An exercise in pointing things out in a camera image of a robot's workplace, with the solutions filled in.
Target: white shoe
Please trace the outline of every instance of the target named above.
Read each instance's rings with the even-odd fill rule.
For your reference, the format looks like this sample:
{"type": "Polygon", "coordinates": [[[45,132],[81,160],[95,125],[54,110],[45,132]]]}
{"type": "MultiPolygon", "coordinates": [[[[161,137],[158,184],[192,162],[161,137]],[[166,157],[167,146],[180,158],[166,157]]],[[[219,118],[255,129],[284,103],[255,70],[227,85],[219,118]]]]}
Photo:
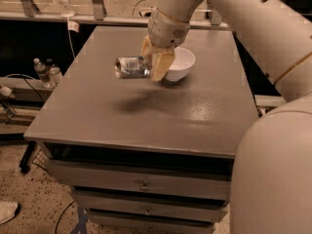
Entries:
{"type": "Polygon", "coordinates": [[[0,224],[5,223],[15,217],[19,211],[19,203],[0,201],[0,224]]]}

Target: gray tabletop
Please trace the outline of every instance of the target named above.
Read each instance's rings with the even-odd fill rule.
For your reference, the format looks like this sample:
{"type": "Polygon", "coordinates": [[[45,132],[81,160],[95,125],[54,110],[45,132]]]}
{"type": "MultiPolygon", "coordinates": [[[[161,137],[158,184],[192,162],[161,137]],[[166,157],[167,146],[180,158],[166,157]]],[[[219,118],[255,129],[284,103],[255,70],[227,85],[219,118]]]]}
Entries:
{"type": "Polygon", "coordinates": [[[31,140],[234,158],[257,119],[229,31],[190,30],[196,57],[176,86],[117,79],[114,61],[137,56],[146,28],[98,26],[25,133],[31,140]]]}

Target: hand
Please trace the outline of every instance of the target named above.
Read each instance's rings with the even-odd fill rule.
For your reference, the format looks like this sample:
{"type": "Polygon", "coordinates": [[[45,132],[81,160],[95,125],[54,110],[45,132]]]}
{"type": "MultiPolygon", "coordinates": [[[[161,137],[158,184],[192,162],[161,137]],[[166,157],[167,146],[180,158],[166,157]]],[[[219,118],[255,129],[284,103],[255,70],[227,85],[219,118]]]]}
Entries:
{"type": "Polygon", "coordinates": [[[145,36],[140,55],[151,66],[152,81],[161,81],[175,60],[175,46],[159,48],[154,46],[149,36],[145,36]]]}

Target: wooden drawer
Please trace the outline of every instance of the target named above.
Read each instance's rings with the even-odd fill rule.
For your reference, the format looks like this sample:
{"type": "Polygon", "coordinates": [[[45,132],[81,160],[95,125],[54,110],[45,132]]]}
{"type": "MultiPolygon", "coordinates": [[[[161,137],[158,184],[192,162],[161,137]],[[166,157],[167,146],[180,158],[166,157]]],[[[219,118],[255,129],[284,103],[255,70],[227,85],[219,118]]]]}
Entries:
{"type": "Polygon", "coordinates": [[[87,215],[92,222],[100,225],[123,226],[150,232],[212,234],[215,231],[213,225],[201,222],[139,217],[130,214],[113,214],[109,212],[87,212],[87,215]]]}
{"type": "Polygon", "coordinates": [[[122,212],[136,215],[165,216],[205,222],[220,222],[226,208],[208,205],[205,200],[178,199],[177,197],[146,197],[139,194],[122,194],[72,190],[72,198],[86,209],[122,212]]]}
{"type": "Polygon", "coordinates": [[[48,160],[47,169],[71,186],[229,201],[230,181],[209,175],[135,167],[48,160]]]}

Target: bowl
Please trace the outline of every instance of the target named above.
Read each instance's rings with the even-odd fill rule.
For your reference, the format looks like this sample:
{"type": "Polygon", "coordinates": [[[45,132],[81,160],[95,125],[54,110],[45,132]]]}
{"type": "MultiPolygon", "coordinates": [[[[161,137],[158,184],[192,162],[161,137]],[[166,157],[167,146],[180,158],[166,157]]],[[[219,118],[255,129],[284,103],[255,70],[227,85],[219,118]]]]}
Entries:
{"type": "Polygon", "coordinates": [[[181,47],[175,48],[175,60],[170,66],[165,79],[171,82],[181,80],[188,75],[194,63],[195,56],[193,53],[181,47]]]}

